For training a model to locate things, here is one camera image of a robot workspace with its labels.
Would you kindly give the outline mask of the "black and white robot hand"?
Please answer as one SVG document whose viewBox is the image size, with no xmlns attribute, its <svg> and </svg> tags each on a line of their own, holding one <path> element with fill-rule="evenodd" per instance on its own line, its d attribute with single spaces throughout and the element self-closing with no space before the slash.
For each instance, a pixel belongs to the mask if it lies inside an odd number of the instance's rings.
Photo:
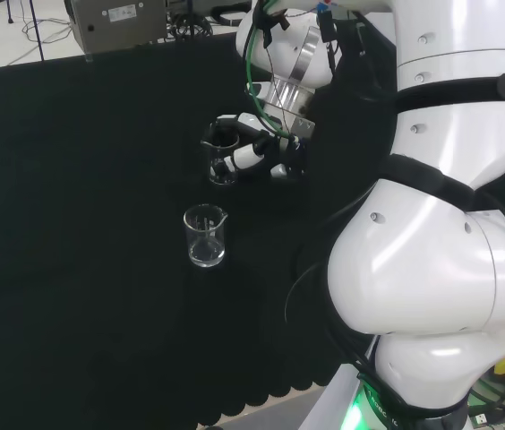
<svg viewBox="0 0 505 430">
<path fill-rule="evenodd" d="M 275 180 L 297 181 L 307 172 L 307 149 L 315 124 L 296 118 L 289 138 L 280 137 L 256 115 L 223 115 L 201 138 L 208 152 L 209 180 L 230 185 L 267 174 Z"/>
</svg>

